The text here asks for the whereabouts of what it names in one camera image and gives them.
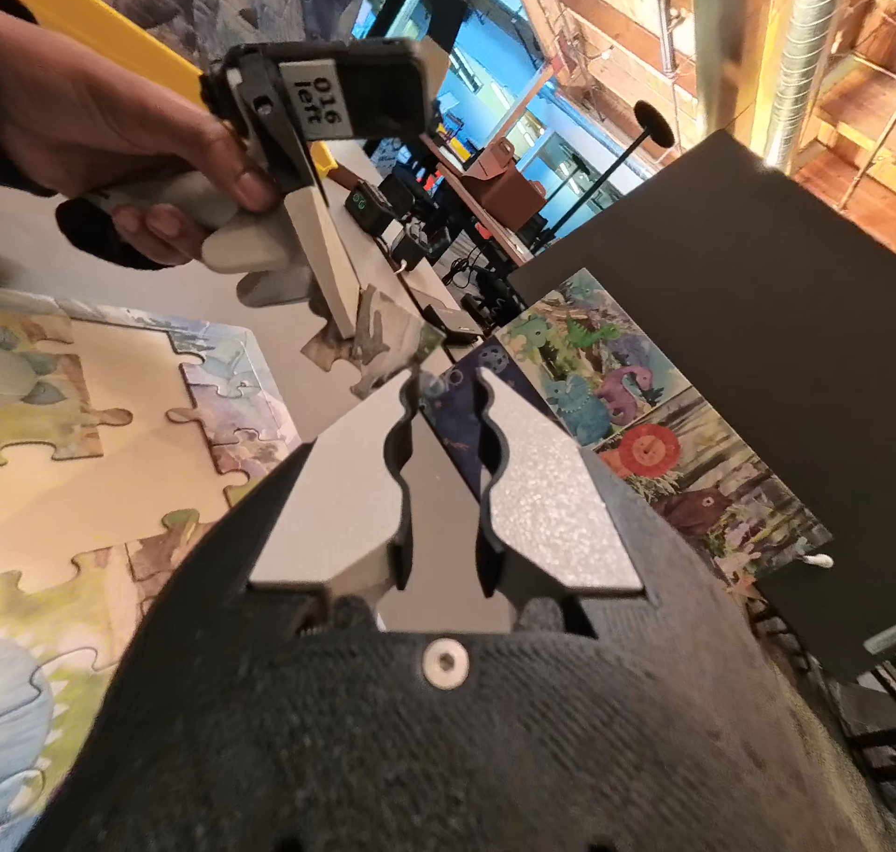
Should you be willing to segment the brown cardboard box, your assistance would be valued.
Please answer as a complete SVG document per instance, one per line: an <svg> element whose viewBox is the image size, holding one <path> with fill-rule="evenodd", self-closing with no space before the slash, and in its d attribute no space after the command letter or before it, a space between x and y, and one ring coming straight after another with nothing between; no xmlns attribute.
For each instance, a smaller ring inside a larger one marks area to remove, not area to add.
<svg viewBox="0 0 896 852"><path fill-rule="evenodd" d="M546 193L518 170L514 157L512 142L497 137L464 169L462 183L492 218L518 232L544 208Z"/></svg>

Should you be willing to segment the grey white puzzle piece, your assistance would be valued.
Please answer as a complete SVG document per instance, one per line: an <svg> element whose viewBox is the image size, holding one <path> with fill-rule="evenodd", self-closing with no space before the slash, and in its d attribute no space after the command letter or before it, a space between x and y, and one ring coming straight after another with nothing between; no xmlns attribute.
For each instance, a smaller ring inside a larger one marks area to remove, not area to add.
<svg viewBox="0 0 896 852"><path fill-rule="evenodd" d="M366 286L359 300L354 336L340 338L330 319L300 352L327 373L338 361L354 366L359 378L350 391L363 400L396 374L420 367L444 341L442 331L422 316L406 310L375 286Z"/></svg>

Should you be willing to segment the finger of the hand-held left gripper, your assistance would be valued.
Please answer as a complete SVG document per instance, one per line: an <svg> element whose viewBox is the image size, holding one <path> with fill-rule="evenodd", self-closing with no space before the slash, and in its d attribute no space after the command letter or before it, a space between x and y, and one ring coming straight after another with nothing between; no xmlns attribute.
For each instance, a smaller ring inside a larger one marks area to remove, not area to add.
<svg viewBox="0 0 896 852"><path fill-rule="evenodd" d="M322 192L300 188L287 193L283 204L336 329L343 339L353 338L361 287Z"/></svg>

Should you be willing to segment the illustrated puzzle box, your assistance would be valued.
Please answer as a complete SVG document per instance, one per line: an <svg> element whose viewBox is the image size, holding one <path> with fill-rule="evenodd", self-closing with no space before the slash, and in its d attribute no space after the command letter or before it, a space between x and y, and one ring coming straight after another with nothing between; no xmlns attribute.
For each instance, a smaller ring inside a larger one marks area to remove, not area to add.
<svg viewBox="0 0 896 852"><path fill-rule="evenodd" d="M430 381L422 411L476 498L476 371L498 375L639 494L736 592L828 529L587 269Z"/></svg>

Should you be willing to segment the small black device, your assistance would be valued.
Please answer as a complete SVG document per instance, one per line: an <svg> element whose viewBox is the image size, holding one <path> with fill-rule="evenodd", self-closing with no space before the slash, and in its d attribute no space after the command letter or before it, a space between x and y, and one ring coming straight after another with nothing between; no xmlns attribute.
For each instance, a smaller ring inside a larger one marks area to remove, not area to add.
<svg viewBox="0 0 896 852"><path fill-rule="evenodd" d="M424 308L423 317L442 333L449 346L476 345L484 337L482 328L464 310L450 310L430 304Z"/></svg>

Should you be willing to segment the silver ventilation duct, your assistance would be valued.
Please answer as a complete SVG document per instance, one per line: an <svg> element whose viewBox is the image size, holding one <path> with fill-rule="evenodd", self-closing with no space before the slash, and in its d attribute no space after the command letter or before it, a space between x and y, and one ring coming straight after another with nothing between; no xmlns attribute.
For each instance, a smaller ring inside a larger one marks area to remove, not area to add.
<svg viewBox="0 0 896 852"><path fill-rule="evenodd" d="M830 59L844 0L792 0L771 98L763 158L787 174Z"/></svg>

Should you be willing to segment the person's left hand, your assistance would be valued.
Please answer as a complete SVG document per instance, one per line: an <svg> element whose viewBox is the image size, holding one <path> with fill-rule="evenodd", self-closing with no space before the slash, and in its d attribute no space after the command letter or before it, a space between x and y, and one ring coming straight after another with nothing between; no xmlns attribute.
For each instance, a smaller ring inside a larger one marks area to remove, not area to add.
<svg viewBox="0 0 896 852"><path fill-rule="evenodd" d="M239 208L281 197L236 135L207 110L89 47L22 17L1 17L2 186L61 195L74 247L120 267L159 270L201 257L210 234L168 203L91 214L87 194L196 170Z"/></svg>

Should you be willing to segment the dinosaur puzzle board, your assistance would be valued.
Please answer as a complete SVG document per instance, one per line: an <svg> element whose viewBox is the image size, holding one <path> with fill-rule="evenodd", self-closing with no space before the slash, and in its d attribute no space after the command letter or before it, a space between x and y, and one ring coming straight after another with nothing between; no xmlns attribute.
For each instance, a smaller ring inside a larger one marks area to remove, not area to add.
<svg viewBox="0 0 896 852"><path fill-rule="evenodd" d="M143 616L297 448L252 333L2 291L1 840L80 752Z"/></svg>

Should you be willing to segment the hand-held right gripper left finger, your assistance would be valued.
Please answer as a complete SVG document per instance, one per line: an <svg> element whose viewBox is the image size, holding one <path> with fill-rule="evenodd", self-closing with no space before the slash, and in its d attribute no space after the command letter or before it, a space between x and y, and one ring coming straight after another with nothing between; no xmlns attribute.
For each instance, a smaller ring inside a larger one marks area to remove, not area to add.
<svg viewBox="0 0 896 852"><path fill-rule="evenodd" d="M410 490L420 371L405 369L323 431L249 575L255 589L310 593L326 606L375 607L412 569Z"/></svg>

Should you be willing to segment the black charger with green lights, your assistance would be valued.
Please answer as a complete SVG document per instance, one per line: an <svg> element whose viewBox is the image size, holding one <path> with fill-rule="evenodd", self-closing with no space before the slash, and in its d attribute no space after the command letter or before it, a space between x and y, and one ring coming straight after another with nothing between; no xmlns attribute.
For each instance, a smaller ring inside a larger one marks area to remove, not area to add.
<svg viewBox="0 0 896 852"><path fill-rule="evenodd" d="M382 238L396 221L388 199L381 190L360 179L354 183L344 201L344 208L357 226L372 238Z"/></svg>

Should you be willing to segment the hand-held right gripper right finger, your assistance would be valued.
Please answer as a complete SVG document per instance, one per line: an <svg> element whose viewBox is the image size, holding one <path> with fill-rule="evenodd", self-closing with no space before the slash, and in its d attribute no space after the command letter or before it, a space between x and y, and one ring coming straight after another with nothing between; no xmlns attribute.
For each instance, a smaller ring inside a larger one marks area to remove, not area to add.
<svg viewBox="0 0 896 852"><path fill-rule="evenodd" d="M480 496L476 574L487 598L637 599L644 582L585 451L498 375L476 371Z"/></svg>

